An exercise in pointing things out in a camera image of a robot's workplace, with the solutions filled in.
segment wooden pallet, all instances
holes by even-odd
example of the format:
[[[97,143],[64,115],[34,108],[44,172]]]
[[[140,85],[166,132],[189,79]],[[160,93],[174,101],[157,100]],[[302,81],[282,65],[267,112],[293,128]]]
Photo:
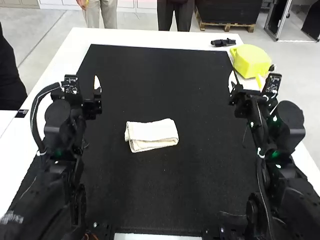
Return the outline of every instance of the wooden pallet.
[[[201,31],[206,30],[206,26],[223,26],[225,32],[230,31],[230,27],[246,27],[249,33],[253,33],[255,30],[255,24],[239,24],[239,23],[214,23],[214,22],[203,22],[201,20],[198,8],[195,6],[194,8],[195,11],[195,17],[198,21],[199,28]]]

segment white table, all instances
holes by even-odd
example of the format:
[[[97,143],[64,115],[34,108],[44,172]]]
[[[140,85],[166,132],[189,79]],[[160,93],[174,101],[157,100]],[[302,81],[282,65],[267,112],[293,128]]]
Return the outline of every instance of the white table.
[[[0,138],[18,111],[0,110]]]
[[[76,74],[90,44],[229,52],[229,47],[214,48],[210,44],[211,40],[226,38],[235,39],[237,45],[243,44],[239,35],[232,33],[73,28],[21,108],[30,109],[34,97],[43,87],[63,81],[65,74]],[[248,89],[257,88],[255,81],[245,82],[244,85]],[[52,101],[48,95],[38,109],[37,121],[42,137],[44,115],[50,103]],[[30,131],[30,112],[25,118],[14,118],[0,138],[0,216],[10,206],[37,150]],[[320,195],[320,171],[302,143],[293,157]],[[136,234],[117,234],[116,238],[123,240],[134,237],[137,239]]]

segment sticker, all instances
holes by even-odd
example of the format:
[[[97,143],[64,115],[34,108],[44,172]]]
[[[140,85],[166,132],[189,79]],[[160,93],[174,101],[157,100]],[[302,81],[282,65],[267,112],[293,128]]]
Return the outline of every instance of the sticker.
[[[28,112],[28,109],[19,109],[18,113],[15,115],[15,118],[24,118]]]

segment metal frame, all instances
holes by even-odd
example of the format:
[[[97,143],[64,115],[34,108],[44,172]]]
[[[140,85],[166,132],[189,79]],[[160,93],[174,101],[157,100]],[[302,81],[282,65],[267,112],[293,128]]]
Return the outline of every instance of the metal frame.
[[[267,19],[265,21],[265,25],[264,25],[264,30],[274,41],[288,42],[288,43],[317,43],[318,42],[316,40],[279,40],[280,34],[282,32],[285,21],[287,19],[287,15],[288,15],[290,7],[291,7],[292,0],[288,0],[286,2],[281,20],[279,21],[279,24],[278,24],[278,30],[277,30],[276,34],[274,34],[273,32],[271,32],[269,30],[269,22],[270,22],[271,14],[273,12],[273,9],[274,9],[276,3],[277,3],[277,0],[273,0],[273,2],[271,3],[270,10],[269,10],[269,13],[268,13]]]

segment black clamp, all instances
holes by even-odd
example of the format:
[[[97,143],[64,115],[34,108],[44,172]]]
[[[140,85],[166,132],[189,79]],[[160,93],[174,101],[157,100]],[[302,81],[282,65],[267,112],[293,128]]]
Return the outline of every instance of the black clamp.
[[[227,39],[217,39],[211,41],[211,45],[215,47],[225,47],[225,46],[231,46],[231,45],[236,45],[236,40],[227,38]]]

